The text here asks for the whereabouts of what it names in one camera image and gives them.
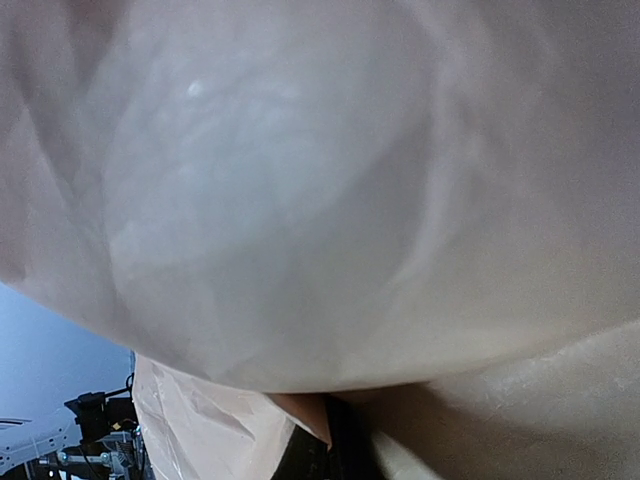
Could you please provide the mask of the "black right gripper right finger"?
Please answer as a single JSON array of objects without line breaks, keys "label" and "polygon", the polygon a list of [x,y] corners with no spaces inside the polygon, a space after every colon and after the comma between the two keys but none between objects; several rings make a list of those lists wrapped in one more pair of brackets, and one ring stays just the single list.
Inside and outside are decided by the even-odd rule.
[{"label": "black right gripper right finger", "polygon": [[343,400],[327,396],[327,419],[331,435],[329,478],[338,480],[384,480],[371,430],[356,410]]}]

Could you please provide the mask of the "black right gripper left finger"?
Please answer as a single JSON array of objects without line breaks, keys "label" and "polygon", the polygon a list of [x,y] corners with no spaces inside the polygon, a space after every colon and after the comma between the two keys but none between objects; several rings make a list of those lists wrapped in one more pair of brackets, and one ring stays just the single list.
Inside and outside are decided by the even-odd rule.
[{"label": "black right gripper left finger", "polygon": [[325,480],[330,477],[327,445],[295,427],[272,480]]}]

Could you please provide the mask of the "peach wrapping paper sheet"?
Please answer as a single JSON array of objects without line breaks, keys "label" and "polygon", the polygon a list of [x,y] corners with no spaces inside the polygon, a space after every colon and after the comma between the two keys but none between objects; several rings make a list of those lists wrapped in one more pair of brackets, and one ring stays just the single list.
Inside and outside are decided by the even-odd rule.
[{"label": "peach wrapping paper sheet", "polygon": [[635,479],[639,5],[5,1],[1,280],[135,351],[160,479],[327,396],[389,479]]}]

